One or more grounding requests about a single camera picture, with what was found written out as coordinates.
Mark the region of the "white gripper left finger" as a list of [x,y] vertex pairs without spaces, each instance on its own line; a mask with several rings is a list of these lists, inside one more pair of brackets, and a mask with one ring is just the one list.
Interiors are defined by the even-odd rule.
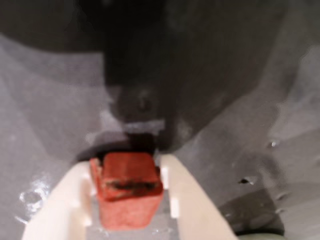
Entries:
[[90,164],[73,166],[26,224],[23,240],[84,240],[92,225]]

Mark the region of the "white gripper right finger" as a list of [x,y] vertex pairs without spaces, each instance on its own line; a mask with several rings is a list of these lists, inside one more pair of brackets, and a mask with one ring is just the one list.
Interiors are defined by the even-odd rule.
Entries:
[[190,171],[173,154],[161,155],[160,176],[181,240],[235,240],[237,236]]

